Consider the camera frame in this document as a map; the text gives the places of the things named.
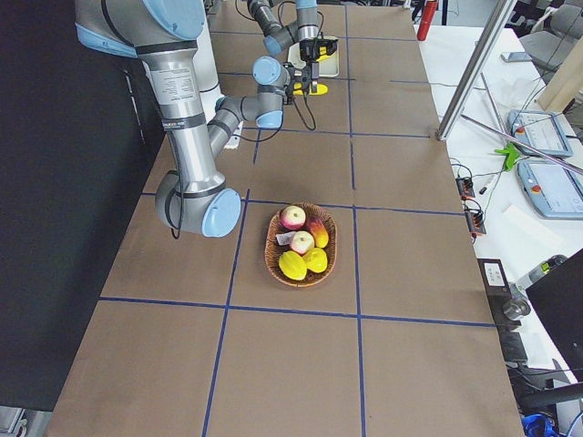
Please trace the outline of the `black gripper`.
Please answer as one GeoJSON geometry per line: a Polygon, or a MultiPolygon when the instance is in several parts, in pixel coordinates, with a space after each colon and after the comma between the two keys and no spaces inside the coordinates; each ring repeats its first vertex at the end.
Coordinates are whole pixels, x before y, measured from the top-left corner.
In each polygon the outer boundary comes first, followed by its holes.
{"type": "Polygon", "coordinates": [[[291,105],[295,101],[296,96],[293,94],[293,89],[296,83],[300,84],[300,90],[303,94],[318,91],[320,64],[317,61],[310,62],[309,67],[305,68],[298,68],[290,62],[284,62],[282,66],[288,74],[287,82],[284,85],[284,105],[291,105]]]}
{"type": "Polygon", "coordinates": [[[317,38],[307,38],[300,41],[299,53],[301,60],[317,60],[319,57],[317,38]]]}

